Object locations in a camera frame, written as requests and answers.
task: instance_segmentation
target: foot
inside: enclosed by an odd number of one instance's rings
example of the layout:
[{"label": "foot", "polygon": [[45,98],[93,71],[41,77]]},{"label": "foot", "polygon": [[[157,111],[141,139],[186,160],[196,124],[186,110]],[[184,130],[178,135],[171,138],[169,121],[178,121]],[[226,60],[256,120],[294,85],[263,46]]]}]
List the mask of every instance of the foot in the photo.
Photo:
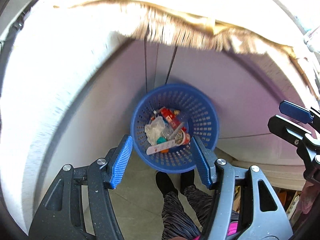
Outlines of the foot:
[{"label": "foot", "polygon": [[174,187],[168,174],[158,171],[156,174],[156,183],[163,197],[171,191],[173,191],[178,196],[178,190]]},{"label": "foot", "polygon": [[180,178],[181,194],[183,194],[186,187],[194,185],[194,183],[195,183],[195,170],[181,173],[181,178]]}]

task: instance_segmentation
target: patterned pants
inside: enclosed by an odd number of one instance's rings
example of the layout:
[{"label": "patterned pants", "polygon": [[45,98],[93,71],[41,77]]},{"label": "patterned pants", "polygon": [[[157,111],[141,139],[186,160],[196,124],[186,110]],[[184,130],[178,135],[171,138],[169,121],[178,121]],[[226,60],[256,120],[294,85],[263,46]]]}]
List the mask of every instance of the patterned pants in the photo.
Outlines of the patterned pants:
[{"label": "patterned pants", "polygon": [[[183,194],[187,197],[190,206],[196,212],[200,224],[204,227],[214,197],[197,189],[194,185],[186,187]],[[162,240],[171,239],[177,236],[192,240],[200,235],[198,227],[184,212],[180,200],[173,191],[169,192],[164,197],[161,216],[164,224]],[[232,211],[231,222],[237,221],[238,217],[239,214]]]}]

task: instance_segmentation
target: blue plastic basket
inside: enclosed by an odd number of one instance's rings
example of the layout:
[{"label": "blue plastic basket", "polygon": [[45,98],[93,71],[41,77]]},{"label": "blue plastic basket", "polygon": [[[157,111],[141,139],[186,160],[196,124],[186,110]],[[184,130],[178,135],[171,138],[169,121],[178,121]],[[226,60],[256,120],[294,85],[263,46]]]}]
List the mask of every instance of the blue plastic basket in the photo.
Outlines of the blue plastic basket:
[{"label": "blue plastic basket", "polygon": [[214,149],[219,135],[219,121],[209,98],[196,88],[184,84],[164,85],[144,96],[133,113],[131,136],[133,147],[142,160],[152,168],[167,173],[182,173],[196,167],[190,144],[175,147],[167,154],[147,155],[150,145],[144,126],[149,123],[153,110],[162,106],[180,110],[188,117],[185,127],[191,136],[198,135],[208,149]]}]

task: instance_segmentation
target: pink clothing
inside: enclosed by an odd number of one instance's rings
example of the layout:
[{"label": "pink clothing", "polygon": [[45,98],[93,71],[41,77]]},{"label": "pink clothing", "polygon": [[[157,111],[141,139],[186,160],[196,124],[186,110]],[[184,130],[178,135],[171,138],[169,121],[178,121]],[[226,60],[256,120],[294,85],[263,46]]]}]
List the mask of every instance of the pink clothing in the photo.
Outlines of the pink clothing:
[{"label": "pink clothing", "polygon": [[227,236],[231,236],[233,235],[234,233],[237,232],[237,227],[238,227],[238,222],[232,222],[230,223],[229,225],[229,228],[228,228],[228,233],[227,233]]}]

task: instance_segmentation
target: person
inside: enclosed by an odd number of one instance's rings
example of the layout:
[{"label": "person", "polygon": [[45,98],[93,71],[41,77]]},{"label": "person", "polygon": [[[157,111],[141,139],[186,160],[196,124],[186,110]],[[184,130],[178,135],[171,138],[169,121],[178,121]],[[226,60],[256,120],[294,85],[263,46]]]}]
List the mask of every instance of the person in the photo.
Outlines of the person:
[{"label": "person", "polygon": [[[194,170],[182,173],[180,176],[180,193],[187,197],[201,226],[205,227],[214,196],[210,196],[196,188],[194,179]],[[156,173],[156,184],[164,198],[164,205],[161,213],[164,224],[162,240],[198,239],[201,234],[200,230],[192,219],[184,212],[183,206],[178,198],[178,190],[174,187],[168,174],[158,171]],[[238,219],[239,214],[232,211],[228,235],[236,232]]]}]

